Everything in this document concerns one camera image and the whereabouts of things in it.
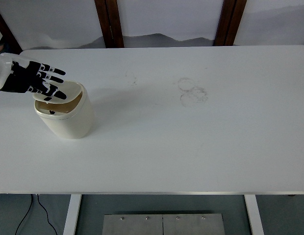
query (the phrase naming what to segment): stain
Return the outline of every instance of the stain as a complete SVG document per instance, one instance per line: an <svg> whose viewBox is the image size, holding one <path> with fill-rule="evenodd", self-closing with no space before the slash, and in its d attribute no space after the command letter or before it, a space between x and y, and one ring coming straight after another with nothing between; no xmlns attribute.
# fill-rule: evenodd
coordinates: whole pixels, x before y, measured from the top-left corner
<svg viewBox="0 0 304 235"><path fill-rule="evenodd" d="M188 77L183 77L178 81L178 88L180 92L187 93L190 92L192 88L196 86L194 80Z"/></svg>
<svg viewBox="0 0 304 235"><path fill-rule="evenodd" d="M128 78L128 84L131 85L131 86L134 86L134 85L137 85L137 77L134 75L133 72L126 72L125 73L125 77Z"/></svg>
<svg viewBox="0 0 304 235"><path fill-rule="evenodd" d="M184 107L194 106L199 103L205 103L207 100L207 93L202 87L198 87L191 78L181 78L178 81L181 104Z"/></svg>

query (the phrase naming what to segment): white table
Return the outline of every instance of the white table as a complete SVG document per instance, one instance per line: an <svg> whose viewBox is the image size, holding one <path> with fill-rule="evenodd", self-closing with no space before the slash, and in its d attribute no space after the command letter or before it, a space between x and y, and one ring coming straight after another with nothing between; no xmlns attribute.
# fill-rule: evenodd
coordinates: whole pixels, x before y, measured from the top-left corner
<svg viewBox="0 0 304 235"><path fill-rule="evenodd" d="M304 194L304 46L28 50L96 113L57 138L0 93L0 193Z"/></svg>

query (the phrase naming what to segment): white wall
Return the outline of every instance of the white wall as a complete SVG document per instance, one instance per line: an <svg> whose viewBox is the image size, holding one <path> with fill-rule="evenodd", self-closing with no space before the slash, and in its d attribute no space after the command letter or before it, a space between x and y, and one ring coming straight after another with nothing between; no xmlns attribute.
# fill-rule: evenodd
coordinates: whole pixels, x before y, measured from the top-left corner
<svg viewBox="0 0 304 235"><path fill-rule="evenodd" d="M236 45L304 45L304 0L248 0Z"/></svg>
<svg viewBox="0 0 304 235"><path fill-rule="evenodd" d="M179 41L215 38L223 0L118 0L125 36L161 33Z"/></svg>
<svg viewBox="0 0 304 235"><path fill-rule="evenodd" d="M102 36L93 0L0 0L0 13L23 50L79 47Z"/></svg>

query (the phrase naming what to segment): black cable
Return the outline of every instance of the black cable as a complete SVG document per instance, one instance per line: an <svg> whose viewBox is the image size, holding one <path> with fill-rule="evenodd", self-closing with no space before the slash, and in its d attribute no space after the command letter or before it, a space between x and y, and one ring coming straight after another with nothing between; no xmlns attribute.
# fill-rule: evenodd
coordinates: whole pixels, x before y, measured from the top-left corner
<svg viewBox="0 0 304 235"><path fill-rule="evenodd" d="M33 197L32 197L32 194L30 194L30 195L31 195L31 203L30 203L29 209L28 209L28 211L26 212L26 214L25 214L24 218L22 219L22 221L19 223L19 225L18 225L18 227L17 227L17 229L16 229L16 232L15 232L15 235L17 234L17 231L18 231L20 225L22 224L23 220L26 218L26 216L28 215L28 213L29 213L29 211L30 211L30 209L31 209L32 202L33 202Z"/></svg>
<svg viewBox="0 0 304 235"><path fill-rule="evenodd" d="M48 211L47 211L47 210L45 209L45 207L40 203L39 195L38 195L38 194L37 194L37 196L38 196L38 202L39 202L40 206L41 206L41 207L45 210L45 212L46 212L46 215L47 215L47 217L48 217L48 223L49 223L49 225L51 225L51 227L54 229L56 235L58 235L56 229L54 228L54 226L53 226L53 225L50 223L50 221L49 221L49 214L48 214Z"/></svg>

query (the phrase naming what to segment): white trash can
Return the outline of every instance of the white trash can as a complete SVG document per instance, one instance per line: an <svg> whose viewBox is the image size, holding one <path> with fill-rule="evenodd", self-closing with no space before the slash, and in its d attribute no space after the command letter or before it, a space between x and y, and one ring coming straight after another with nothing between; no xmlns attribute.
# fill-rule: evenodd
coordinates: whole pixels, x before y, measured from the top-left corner
<svg viewBox="0 0 304 235"><path fill-rule="evenodd" d="M79 139L91 129L94 111L83 85L73 81L56 84L67 98L53 97L45 101L46 96L34 94L34 109L43 122L59 137Z"/></svg>

